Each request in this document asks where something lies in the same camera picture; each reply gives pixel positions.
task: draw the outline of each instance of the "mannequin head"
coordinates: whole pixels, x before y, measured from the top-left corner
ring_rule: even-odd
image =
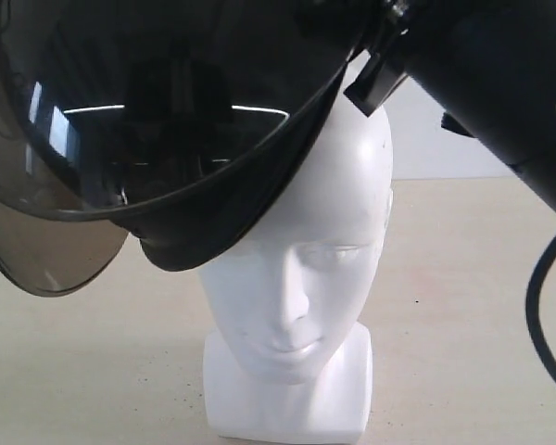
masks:
[[[355,75],[349,72],[344,85]],[[304,383],[345,341],[383,250],[391,175],[385,111],[367,119],[340,95],[274,205],[200,269],[217,326],[247,373]]]

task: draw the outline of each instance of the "mannequin chin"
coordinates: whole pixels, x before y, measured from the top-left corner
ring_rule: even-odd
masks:
[[[351,70],[343,88],[356,77]],[[221,436],[354,443],[371,406],[373,355],[357,323],[392,204],[391,133],[340,95],[274,205],[200,268],[218,331],[207,340],[208,423]]]

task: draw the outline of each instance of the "mannequin base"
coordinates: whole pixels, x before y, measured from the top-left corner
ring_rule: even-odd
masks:
[[[356,444],[371,410],[371,335],[356,323],[317,379],[289,386],[254,380],[221,334],[213,332],[204,350],[204,393],[208,425],[220,437],[289,445]]]

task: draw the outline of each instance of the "white mannequin head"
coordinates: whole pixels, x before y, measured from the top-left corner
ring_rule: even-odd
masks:
[[[347,74],[344,85],[356,76]],[[342,95],[283,194],[233,248],[200,269],[229,349],[269,383],[316,378],[358,320],[391,210],[392,143]]]

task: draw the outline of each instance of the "mannequin eye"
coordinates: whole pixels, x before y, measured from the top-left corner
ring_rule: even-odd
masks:
[[[301,262],[313,269],[329,269],[348,264],[359,254],[359,246],[310,246],[300,252]]]

